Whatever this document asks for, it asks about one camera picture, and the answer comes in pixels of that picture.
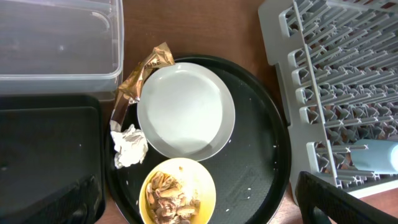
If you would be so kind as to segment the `gold foil wrapper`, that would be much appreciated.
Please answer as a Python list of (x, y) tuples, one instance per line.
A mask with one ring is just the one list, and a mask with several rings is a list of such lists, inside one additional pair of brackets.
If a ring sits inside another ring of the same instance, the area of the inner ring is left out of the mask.
[(166, 42), (153, 48), (151, 54), (119, 85), (109, 121), (111, 131), (121, 132), (127, 108), (140, 101), (145, 81), (157, 70), (174, 64), (174, 58)]

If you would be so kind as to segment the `blue cup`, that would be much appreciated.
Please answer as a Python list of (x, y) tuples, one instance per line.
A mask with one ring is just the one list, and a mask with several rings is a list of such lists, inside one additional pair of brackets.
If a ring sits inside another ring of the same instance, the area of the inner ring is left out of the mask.
[(367, 149), (351, 150), (351, 161), (355, 168), (377, 174), (397, 174), (397, 142), (361, 139), (354, 145), (367, 146)]

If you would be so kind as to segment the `yellow bowl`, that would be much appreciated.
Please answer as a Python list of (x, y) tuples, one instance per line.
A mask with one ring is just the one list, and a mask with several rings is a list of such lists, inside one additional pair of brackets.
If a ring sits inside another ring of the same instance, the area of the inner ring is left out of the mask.
[(154, 223), (149, 216), (149, 209), (146, 208), (144, 189), (150, 178), (161, 171), (185, 181), (187, 185), (198, 191), (198, 198), (201, 202), (199, 211), (190, 224), (208, 223), (215, 210), (216, 187), (212, 176), (200, 163), (186, 158), (175, 158), (166, 160), (155, 166), (146, 177), (139, 195), (139, 213), (144, 223)]

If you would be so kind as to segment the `food scraps in bowl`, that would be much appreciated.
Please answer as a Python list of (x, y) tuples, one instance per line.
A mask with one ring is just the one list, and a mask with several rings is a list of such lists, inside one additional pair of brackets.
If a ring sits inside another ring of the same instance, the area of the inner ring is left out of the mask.
[(196, 189), (161, 171), (150, 178), (144, 195), (150, 219), (155, 224), (190, 223), (201, 204)]

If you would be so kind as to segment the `grey dishwasher rack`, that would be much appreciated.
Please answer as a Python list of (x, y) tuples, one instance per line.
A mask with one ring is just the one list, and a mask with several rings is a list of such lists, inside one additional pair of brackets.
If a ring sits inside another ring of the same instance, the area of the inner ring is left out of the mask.
[(362, 198), (396, 174), (357, 168), (363, 139), (397, 134), (397, 2), (266, 0), (258, 9), (292, 145), (290, 183), (307, 171)]

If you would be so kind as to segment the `black rectangular tray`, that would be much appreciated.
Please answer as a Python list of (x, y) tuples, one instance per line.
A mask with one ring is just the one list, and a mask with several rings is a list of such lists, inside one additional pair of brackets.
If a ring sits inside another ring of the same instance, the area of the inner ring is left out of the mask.
[(1, 98), (1, 217), (94, 175), (104, 192), (100, 103), (88, 95)]

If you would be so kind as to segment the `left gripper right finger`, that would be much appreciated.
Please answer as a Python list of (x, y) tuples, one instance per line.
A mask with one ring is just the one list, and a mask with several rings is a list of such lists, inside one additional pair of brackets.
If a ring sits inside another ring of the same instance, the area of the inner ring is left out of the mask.
[(295, 196), (304, 223), (397, 223), (396, 217), (337, 189), (307, 171), (299, 173)]

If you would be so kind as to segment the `clear plastic storage bin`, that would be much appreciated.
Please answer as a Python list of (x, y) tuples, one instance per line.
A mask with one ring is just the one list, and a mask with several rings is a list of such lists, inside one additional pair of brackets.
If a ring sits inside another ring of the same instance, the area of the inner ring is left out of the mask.
[(89, 94), (123, 80), (122, 0), (1, 1), (1, 95)]

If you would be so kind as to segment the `grey round plate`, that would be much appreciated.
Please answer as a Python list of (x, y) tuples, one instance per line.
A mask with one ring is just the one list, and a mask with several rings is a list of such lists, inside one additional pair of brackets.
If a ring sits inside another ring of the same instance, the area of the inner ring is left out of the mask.
[(215, 72), (179, 62), (144, 82), (137, 118), (149, 144), (163, 156), (203, 161), (228, 143), (236, 110), (228, 87)]

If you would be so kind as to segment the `crumpled white tissue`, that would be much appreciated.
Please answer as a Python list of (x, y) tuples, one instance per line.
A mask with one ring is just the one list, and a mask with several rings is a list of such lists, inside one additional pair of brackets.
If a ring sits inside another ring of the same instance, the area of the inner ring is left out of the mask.
[(142, 164), (148, 152), (147, 138), (142, 130), (131, 124), (126, 130), (114, 120), (109, 122), (110, 134), (114, 142), (114, 166), (117, 169)]

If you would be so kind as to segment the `round black serving tray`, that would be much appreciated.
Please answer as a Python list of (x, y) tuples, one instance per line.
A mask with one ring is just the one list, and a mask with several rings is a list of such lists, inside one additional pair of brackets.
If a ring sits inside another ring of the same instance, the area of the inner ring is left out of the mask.
[[(226, 84), (236, 108), (234, 131), (224, 149), (200, 162), (216, 187), (209, 223), (268, 223), (280, 207), (289, 184), (291, 148), (284, 119), (270, 94), (250, 72), (229, 60), (208, 56), (180, 57), (215, 72)], [(111, 196), (128, 223), (143, 223), (139, 193), (144, 179), (166, 160), (151, 146), (143, 164), (114, 167), (114, 144), (107, 130), (106, 179)]]

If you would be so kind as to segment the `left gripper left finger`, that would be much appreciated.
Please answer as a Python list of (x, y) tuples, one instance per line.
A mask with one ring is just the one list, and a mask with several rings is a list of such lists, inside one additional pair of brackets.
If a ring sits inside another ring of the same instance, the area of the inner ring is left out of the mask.
[(18, 212), (3, 215), (1, 223), (95, 223), (103, 214), (103, 189), (87, 175)]

